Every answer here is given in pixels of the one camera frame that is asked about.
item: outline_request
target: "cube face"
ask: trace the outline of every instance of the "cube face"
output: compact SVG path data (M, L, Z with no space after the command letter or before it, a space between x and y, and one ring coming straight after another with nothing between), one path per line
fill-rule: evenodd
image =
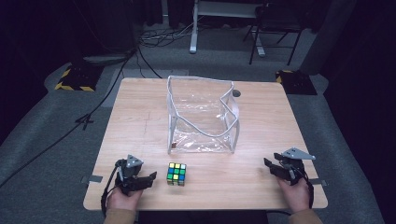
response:
M186 180L186 164L169 162L166 181L168 185L184 186Z

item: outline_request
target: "sleeve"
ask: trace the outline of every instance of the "sleeve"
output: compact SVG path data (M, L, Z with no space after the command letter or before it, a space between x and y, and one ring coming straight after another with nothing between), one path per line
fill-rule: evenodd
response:
M134 224L136 211L110 208L106 211L104 224Z
M289 224L322 224L317 214L312 209L294 213L289 217Z

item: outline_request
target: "gray carpet floor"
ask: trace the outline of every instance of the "gray carpet floor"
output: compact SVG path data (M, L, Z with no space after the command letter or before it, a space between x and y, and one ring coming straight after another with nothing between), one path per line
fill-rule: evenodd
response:
M206 29L198 36L198 51L189 53L190 36L166 47L141 47L142 54L159 74L169 70L188 71L190 76L238 81L275 81L275 71L297 69L315 35L303 33L290 66L289 49L267 49L248 64L252 39L242 39L247 29ZM292 35L285 42L292 40ZM262 42L274 37L262 36ZM149 69L140 55L125 65L125 71ZM21 120L0 147L0 182L20 166L76 126L75 120L90 113L105 97L121 64L107 66L95 92L54 89L68 64L46 79L49 93ZM383 223L380 211L361 168L351 154L323 97L326 78L311 77L316 96L288 95L295 118L320 178L326 180L329 206L317 210L324 223ZM0 223L102 223L99 211L83 207L86 185L83 176L92 173L111 106L100 106L92 115L94 123L85 131L77 127L65 139L26 166L0 188ZM269 214L270 223L288 223L287 217Z

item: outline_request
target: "clear plastic bag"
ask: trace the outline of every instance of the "clear plastic bag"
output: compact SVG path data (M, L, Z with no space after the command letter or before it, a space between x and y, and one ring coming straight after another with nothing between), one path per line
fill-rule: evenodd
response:
M239 109L233 98L233 82L170 76L167 87L168 153L234 153Z

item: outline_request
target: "chair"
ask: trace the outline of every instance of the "chair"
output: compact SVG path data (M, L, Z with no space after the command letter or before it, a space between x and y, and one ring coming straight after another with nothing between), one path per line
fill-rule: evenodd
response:
M261 7L256 7L256 22L252 24L244 37L244 41L249 34L254 33L253 47L250 54L249 64L252 63L253 54L256 47L266 48L290 48L291 54L287 65L290 65L294 51L297 47L298 41L301 36L301 32L306 28L304 15L309 7L296 6L288 0L277 0L276 2L264 1ZM278 44L282 41L285 36L289 33L297 34L294 41L294 45L291 46L279 46ZM280 39L275 45L269 46L257 46L257 38L259 34L282 34Z

